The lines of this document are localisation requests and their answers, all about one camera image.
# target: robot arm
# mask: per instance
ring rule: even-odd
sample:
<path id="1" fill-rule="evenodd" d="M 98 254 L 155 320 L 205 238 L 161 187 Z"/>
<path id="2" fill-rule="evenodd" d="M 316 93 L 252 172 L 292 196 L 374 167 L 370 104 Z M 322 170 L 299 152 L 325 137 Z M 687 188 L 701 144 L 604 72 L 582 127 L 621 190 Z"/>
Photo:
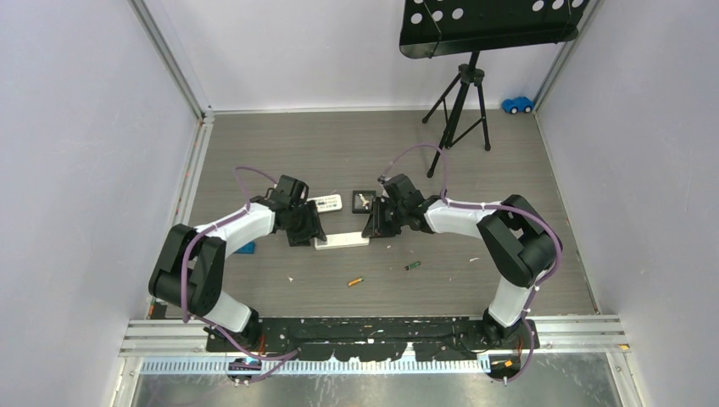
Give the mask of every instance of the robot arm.
<path id="1" fill-rule="evenodd" d="M 482 330 L 493 346 L 514 337 L 534 282 L 547 272 L 556 253 L 541 226 L 523 216 L 484 207 L 502 204 L 538 217 L 534 208 L 519 195 L 487 204 L 445 203 L 439 196 L 424 199 L 403 174 L 381 181 L 385 193 L 375 199 L 363 235 L 392 237 L 401 233 L 402 226 L 409 226 L 425 233 L 458 233 L 484 240 L 501 277 L 494 300 L 484 311 Z"/>
<path id="2" fill-rule="evenodd" d="M 247 211 L 243 208 L 194 228 L 172 227 L 150 278 L 150 293 L 181 306 L 182 256 L 200 231 L 214 226 L 190 253 L 197 261 L 187 273 L 187 309 L 233 332 L 243 332 L 257 312 L 222 291 L 225 259 L 245 244 L 278 230 L 287 232 L 290 246 L 309 246 L 313 237 L 326 240 L 315 202 L 306 200 L 308 192 L 304 182 L 282 176 L 268 196 L 252 198 Z"/>

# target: green battery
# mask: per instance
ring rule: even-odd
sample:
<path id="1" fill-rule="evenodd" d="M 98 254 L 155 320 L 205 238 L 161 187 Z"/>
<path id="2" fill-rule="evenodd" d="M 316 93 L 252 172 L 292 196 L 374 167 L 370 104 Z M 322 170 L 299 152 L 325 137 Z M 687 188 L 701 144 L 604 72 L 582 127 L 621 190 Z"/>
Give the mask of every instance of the green battery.
<path id="1" fill-rule="evenodd" d="M 404 269 L 405 269 L 405 270 L 412 270 L 412 269 L 414 269 L 415 267 L 419 267 L 420 265 L 421 265 L 421 262 L 416 261 L 416 262 L 412 263 L 411 265 L 406 265 L 406 266 L 404 267 Z"/>

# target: white power strip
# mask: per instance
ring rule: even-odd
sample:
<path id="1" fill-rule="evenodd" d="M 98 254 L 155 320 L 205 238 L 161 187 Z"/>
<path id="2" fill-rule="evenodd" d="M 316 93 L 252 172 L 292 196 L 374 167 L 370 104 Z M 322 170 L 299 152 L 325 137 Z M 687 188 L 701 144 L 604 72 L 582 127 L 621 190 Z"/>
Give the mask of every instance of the white power strip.
<path id="1" fill-rule="evenodd" d="M 322 242 L 320 239 L 315 238 L 315 248 L 317 250 L 327 250 L 329 248 L 354 248 L 357 246 L 367 246 L 368 244 L 370 244 L 370 239 L 368 237 L 362 237 L 361 231 L 327 235 L 326 242 Z"/>
<path id="2" fill-rule="evenodd" d="M 342 209 L 342 197 L 338 193 L 326 195 L 325 197 L 307 198 L 308 201 L 315 201 L 317 213 L 334 212 Z"/>

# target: wood grain floor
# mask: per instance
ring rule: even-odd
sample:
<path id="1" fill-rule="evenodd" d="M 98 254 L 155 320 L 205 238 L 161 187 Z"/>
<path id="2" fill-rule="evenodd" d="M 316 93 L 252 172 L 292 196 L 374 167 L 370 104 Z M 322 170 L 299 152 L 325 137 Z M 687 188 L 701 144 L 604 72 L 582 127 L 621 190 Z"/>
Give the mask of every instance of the wood grain floor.
<path id="1" fill-rule="evenodd" d="M 463 114 L 460 129 L 477 112 Z M 251 165 L 273 176 L 309 184 L 310 195 L 340 193 L 344 209 L 323 214 L 326 233 L 361 231 L 366 215 L 350 210 L 353 189 L 376 189 L 389 160 L 418 142 L 438 142 L 441 114 L 423 125 L 423 112 L 347 112 L 219 115 L 209 142 L 192 208 L 191 224 L 219 219 L 244 198 L 231 169 Z M 532 116 L 488 112 L 492 151 L 474 130 L 448 151 L 449 196 L 474 202 L 526 197 L 560 235 L 565 261 L 542 286 L 535 315 L 594 312 L 557 186 Z M 438 193 L 442 171 L 425 176 L 433 151 L 410 153 L 396 165 L 425 196 Z M 252 195 L 267 180 L 245 174 Z M 405 271 L 415 261 L 421 266 Z M 363 276 L 365 281 L 347 287 Z M 480 315 L 494 296 L 499 273 L 481 241 L 404 231 L 369 246 L 316 251 L 290 248 L 283 232 L 257 241 L 253 255 L 226 262 L 224 289 L 265 316 Z"/>

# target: blue toy car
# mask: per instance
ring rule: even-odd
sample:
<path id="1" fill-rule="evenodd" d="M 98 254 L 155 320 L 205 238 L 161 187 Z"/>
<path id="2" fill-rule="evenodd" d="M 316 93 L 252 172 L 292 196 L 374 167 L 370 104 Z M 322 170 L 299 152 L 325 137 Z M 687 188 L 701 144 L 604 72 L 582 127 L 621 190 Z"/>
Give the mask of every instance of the blue toy car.
<path id="1" fill-rule="evenodd" d="M 509 114 L 516 114 L 520 110 L 524 113 L 529 113 L 534 110 L 534 102 L 523 96 L 507 99 L 502 102 L 502 109 Z"/>

